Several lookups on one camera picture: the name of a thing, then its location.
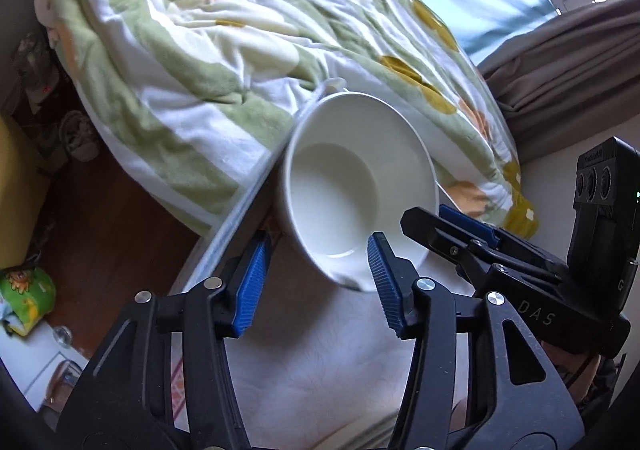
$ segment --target silver bolt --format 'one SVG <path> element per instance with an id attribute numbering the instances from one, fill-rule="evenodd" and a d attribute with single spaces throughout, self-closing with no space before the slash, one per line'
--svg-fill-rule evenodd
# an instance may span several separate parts
<path id="1" fill-rule="evenodd" d="M 431 291 L 433 289 L 436 289 L 436 283 L 431 280 L 431 278 L 419 278 L 416 281 L 415 285 L 423 291 Z"/>
<path id="2" fill-rule="evenodd" d="M 504 296 L 502 296 L 500 293 L 497 293 L 495 291 L 492 291 L 491 293 L 489 293 L 486 296 L 486 299 L 489 300 L 489 302 L 491 302 L 494 305 L 504 304 Z"/>
<path id="3" fill-rule="evenodd" d="M 204 287 L 207 289 L 219 289 L 222 287 L 222 279 L 217 276 L 210 276 L 204 281 Z"/>
<path id="4" fill-rule="evenodd" d="M 151 300 L 151 293 L 149 293 L 148 291 L 140 291 L 133 300 L 135 300 L 139 304 L 146 304 L 147 302 L 149 302 L 149 300 Z"/>

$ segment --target wooden floor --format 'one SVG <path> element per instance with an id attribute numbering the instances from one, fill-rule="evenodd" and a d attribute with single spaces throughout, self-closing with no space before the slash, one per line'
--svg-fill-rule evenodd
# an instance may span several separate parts
<path id="1" fill-rule="evenodd" d="M 56 284 L 52 327 L 66 325 L 87 357 L 140 290 L 165 295 L 197 235 L 131 179 L 103 147 L 56 175 L 46 209 L 56 227 L 41 266 Z"/>

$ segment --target blanket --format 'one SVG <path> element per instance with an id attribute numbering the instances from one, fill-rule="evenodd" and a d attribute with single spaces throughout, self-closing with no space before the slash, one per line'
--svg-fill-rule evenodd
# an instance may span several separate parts
<path id="1" fill-rule="evenodd" d="M 465 213 L 524 237 L 536 229 L 496 102 L 421 0 L 51 1 L 58 51 L 101 136 L 201 235 L 279 155 L 328 78 L 404 115 Z"/>

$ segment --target gray curtain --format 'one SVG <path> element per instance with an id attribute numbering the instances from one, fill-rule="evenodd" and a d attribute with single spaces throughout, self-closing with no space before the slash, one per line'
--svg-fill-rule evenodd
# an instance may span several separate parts
<path id="1" fill-rule="evenodd" d="M 512 38 L 479 69 L 521 162 L 640 113 L 640 0 L 567 12 Z"/>

